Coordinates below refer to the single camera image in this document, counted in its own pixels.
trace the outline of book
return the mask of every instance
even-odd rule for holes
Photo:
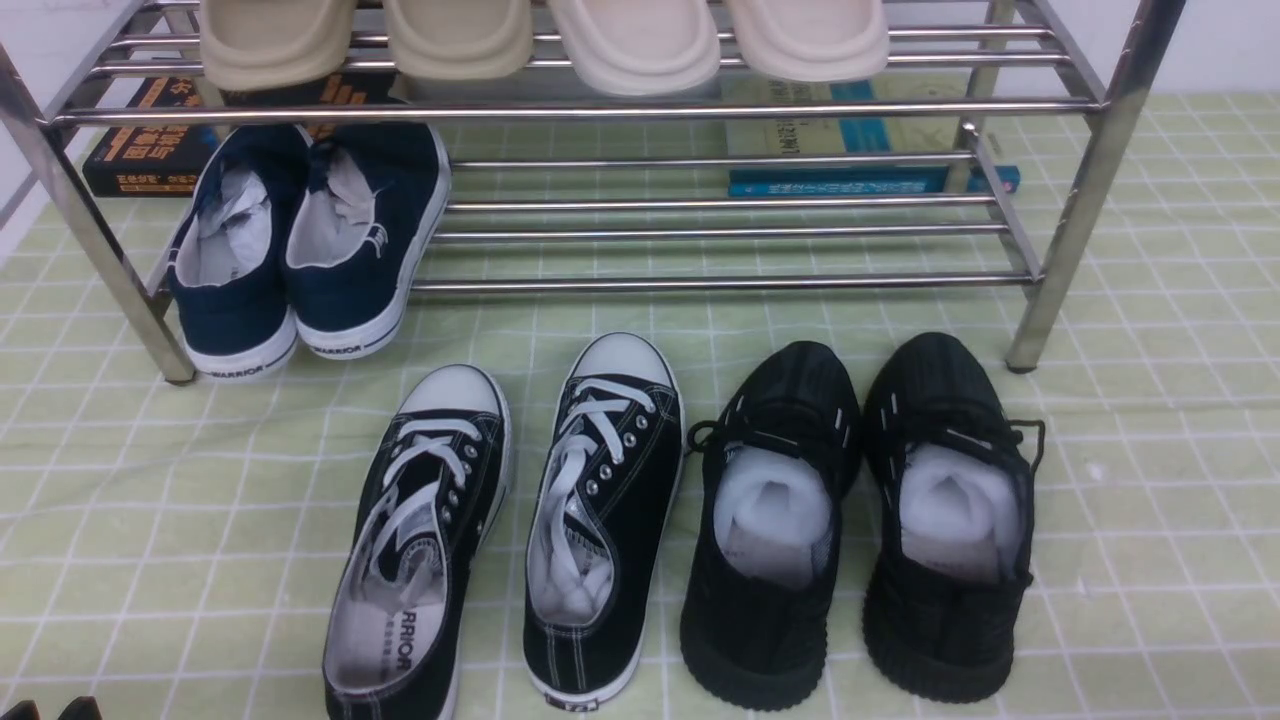
[[[966,73],[883,73],[850,83],[800,83],[758,76],[730,76],[722,94],[732,104],[792,105],[801,102],[963,97]],[[730,120],[726,141],[730,156],[804,156],[864,152],[945,152],[951,150],[957,118],[809,118]],[[984,132],[988,150],[1001,160],[1000,140]],[[728,174],[728,195],[909,195],[942,192],[946,165],[881,165],[832,168],[751,168]],[[1016,165],[996,168],[1006,192],[1016,192],[1021,173]],[[969,192],[986,192],[979,173],[969,179]]]

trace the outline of shoe rack shelf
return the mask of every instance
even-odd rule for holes
[[[719,0],[709,0],[713,5]],[[887,0],[915,3],[919,0]],[[81,127],[209,124],[237,126],[253,123],[362,123],[379,120],[466,120],[470,123],[535,122],[690,122],[765,118],[858,118],[942,115],[959,117],[960,129],[954,150],[928,154],[876,154],[829,156],[707,156],[707,158],[614,158],[507,160],[466,159],[454,161],[456,172],[554,172],[616,169],[730,169],[730,168],[849,168],[872,165],[938,165],[951,168],[947,190],[931,195],[867,196],[867,197],[758,197],[699,200],[582,200],[582,201],[454,201],[448,213],[485,214],[490,217],[516,213],[609,213],[660,211],[689,214],[717,211],[739,218],[737,227],[699,228],[691,219],[687,227],[668,228],[600,228],[527,231],[445,231],[436,233],[433,245],[447,243],[563,243],[563,242],[653,242],[713,240],[826,240],[838,242],[864,237],[920,237],[989,234],[1002,242],[1010,259],[1007,270],[931,272],[931,273],[867,273],[832,275],[748,275],[748,277],[668,277],[668,278],[539,278],[539,279],[474,279],[416,281],[413,290],[426,295],[442,293],[552,293],[552,292],[659,292],[659,291],[765,291],[805,288],[920,288],[957,286],[1020,286],[1028,297],[1027,310],[1006,356],[1014,372],[1036,368],[1044,342],[1052,329],[1071,279],[1084,254],[1089,236],[1102,211],[1120,160],[1133,135],[1138,117],[1151,91],[1156,72],[1169,47],[1185,0],[1140,0],[1124,53],[1110,86],[1105,85],[1050,6],[1050,0],[950,0],[986,6],[986,22],[965,26],[895,27],[891,31],[890,72],[902,68],[965,68],[968,91],[956,99],[910,99],[872,101],[822,101],[800,105],[735,105],[709,104],[701,100],[648,99],[627,102],[599,97],[576,102],[521,104],[444,104],[428,105],[361,105],[361,106],[292,106],[236,108],[221,102],[221,96],[202,78],[198,58],[198,0],[136,0],[118,27],[111,28],[100,47],[87,58],[84,72],[73,78],[49,111],[32,100],[26,85],[0,47],[0,120],[49,191],[52,202],[67,219],[77,241],[102,277],[106,287],[120,304],[132,327],[142,338],[165,379],[186,383],[195,370],[180,342],[173,336],[163,316],[169,297],[163,287],[163,268],[148,277],[140,275],[108,227],[96,202],[88,193],[65,145]],[[361,6],[376,4],[362,1]],[[160,32],[160,27],[168,31]],[[737,54],[732,29],[721,28],[722,72],[745,72]],[[558,45],[557,33],[535,36],[540,46]],[[1033,45],[1030,50],[1010,50],[1009,44]],[[966,44],[965,50],[922,50],[923,44]],[[352,73],[389,73],[394,67],[385,50],[387,35],[356,32],[352,49],[360,50],[343,65]],[[178,59],[136,59],[140,51],[178,51]],[[531,59],[530,69],[539,72],[572,72],[563,55]],[[1001,68],[1052,68],[1062,82],[1065,94],[1046,97],[1009,97],[996,95]],[[206,99],[204,108],[113,109],[99,108],[106,87],[116,78],[180,76],[195,78]],[[983,119],[992,115],[1083,115],[1092,136],[1079,172],[1062,210],[1048,251],[1039,258],[1014,211],[1012,202],[996,182],[992,156],[982,135]],[[963,192],[972,173],[980,173],[989,182],[989,192]],[[913,222],[870,223],[877,210],[924,210],[931,208],[982,206],[986,222]],[[756,214],[772,210],[846,210],[845,220],[828,225],[760,227]],[[828,218],[832,213],[824,213]]]

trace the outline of white slipper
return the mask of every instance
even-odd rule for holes
[[[705,0],[547,0],[582,82],[609,95],[689,90],[719,70]]]
[[[356,0],[201,0],[200,56],[223,90],[325,77],[347,59]]]
[[[797,82],[864,79],[888,64],[882,0],[726,0],[742,58]]]
[[[529,0],[384,0],[392,58],[433,79],[509,76],[534,54]]]

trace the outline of canvas sneaker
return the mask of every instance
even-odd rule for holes
[[[1032,583],[1032,483],[1044,424],[1006,419],[964,345],[925,333],[879,372],[863,425],[883,510],[863,603],[867,651],[886,678],[920,697],[989,697],[1012,667],[1014,623]],[[1039,430],[1032,462],[1015,425]]]
[[[210,378],[261,377],[297,345],[280,256],[306,192],[310,143],[297,126],[239,128],[196,183],[166,281],[187,355]]]
[[[703,452],[703,519],[680,651],[723,701],[783,710],[822,679],[859,418],[836,354],[795,342],[748,377],[718,420],[690,432]]]
[[[675,375],[644,340],[600,337],[570,372],[553,427],[525,566],[525,664],[547,702],[589,711],[640,661],[684,460]]]
[[[364,357],[396,337],[449,183],[444,142],[422,123],[343,126],[311,149],[284,277],[317,355]]]
[[[508,491],[511,447],[502,389],[470,365],[429,374],[392,419],[329,619],[333,720],[453,716],[463,600]]]

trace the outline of black canvas sneaker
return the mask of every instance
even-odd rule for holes
[[[1038,428],[1033,462],[1012,425]],[[883,510],[863,605],[867,650],[884,676],[920,697],[989,697],[1012,667],[1014,623],[1032,582],[1044,424],[1007,420],[964,345],[925,333],[881,370],[863,427]]]
[[[547,702],[589,711],[640,662],[684,460],[676,378],[644,340],[600,337],[570,372],[554,428],[529,536],[525,662]]]
[[[859,416],[836,354],[795,342],[751,373],[719,420],[690,432],[704,496],[680,651],[716,697],[783,710],[818,687]]]
[[[507,495],[511,413],[484,372],[428,375],[392,419],[324,650],[333,720],[452,717],[462,602]]]

